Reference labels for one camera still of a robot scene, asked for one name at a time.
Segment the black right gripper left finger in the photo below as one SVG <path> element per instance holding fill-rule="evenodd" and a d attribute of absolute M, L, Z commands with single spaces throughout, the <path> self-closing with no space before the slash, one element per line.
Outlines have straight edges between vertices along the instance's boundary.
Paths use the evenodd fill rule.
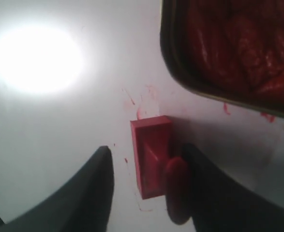
<path fill-rule="evenodd" d="M 65 185 L 1 231 L 105 232 L 113 194 L 112 153 L 101 146 Z"/>

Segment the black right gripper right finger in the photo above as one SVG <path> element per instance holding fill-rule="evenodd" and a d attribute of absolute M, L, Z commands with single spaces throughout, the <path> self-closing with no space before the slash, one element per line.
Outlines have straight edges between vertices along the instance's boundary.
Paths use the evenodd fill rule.
<path fill-rule="evenodd" d="M 190 170 L 190 210 L 197 232 L 284 232 L 284 208 L 225 174 L 195 145 L 181 157 Z"/>

